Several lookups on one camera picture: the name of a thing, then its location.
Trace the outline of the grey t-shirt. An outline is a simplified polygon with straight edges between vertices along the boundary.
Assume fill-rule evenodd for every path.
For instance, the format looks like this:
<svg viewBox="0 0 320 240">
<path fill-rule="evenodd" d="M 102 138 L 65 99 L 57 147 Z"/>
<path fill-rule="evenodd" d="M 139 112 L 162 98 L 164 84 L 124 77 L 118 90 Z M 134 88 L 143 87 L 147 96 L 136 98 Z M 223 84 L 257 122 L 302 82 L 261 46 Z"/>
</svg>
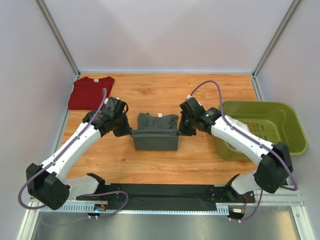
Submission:
<svg viewBox="0 0 320 240">
<path fill-rule="evenodd" d="M 176 114 L 162 117 L 140 113 L 137 129 L 131 131 L 134 147 L 138 151 L 177 151 L 179 134 Z"/>
</svg>

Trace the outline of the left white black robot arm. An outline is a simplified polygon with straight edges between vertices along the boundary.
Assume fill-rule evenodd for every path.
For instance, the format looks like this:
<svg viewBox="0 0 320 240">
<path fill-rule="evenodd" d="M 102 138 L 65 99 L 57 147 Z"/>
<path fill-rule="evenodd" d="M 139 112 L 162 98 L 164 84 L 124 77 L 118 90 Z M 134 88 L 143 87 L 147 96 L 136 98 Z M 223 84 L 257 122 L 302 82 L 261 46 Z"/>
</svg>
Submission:
<svg viewBox="0 0 320 240">
<path fill-rule="evenodd" d="M 51 210 L 58 210 L 68 199 L 80 196 L 101 200 L 107 191 L 105 180 L 88 173 L 67 178 L 80 157 L 109 132 L 115 137 L 131 134 L 128 104 L 118 98 L 107 98 L 97 110 L 88 112 L 75 133 L 52 156 L 26 169 L 28 193 Z"/>
</svg>

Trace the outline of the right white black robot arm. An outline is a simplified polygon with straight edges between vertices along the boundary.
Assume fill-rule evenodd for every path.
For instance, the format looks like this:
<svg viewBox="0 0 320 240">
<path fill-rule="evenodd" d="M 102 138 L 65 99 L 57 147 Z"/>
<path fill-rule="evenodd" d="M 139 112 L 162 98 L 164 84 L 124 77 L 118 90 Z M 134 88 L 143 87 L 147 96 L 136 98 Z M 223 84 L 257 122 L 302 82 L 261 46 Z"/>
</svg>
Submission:
<svg viewBox="0 0 320 240">
<path fill-rule="evenodd" d="M 246 174 L 235 175 L 227 183 L 225 196 L 231 202 L 242 198 L 243 194 L 263 190 L 274 194 L 293 172 L 289 148 L 282 142 L 273 144 L 239 128 L 222 109 L 214 107 L 206 110 L 194 97 L 180 105 L 181 121 L 179 132 L 184 136 L 205 132 L 231 144 L 253 163 L 257 169 Z"/>
</svg>

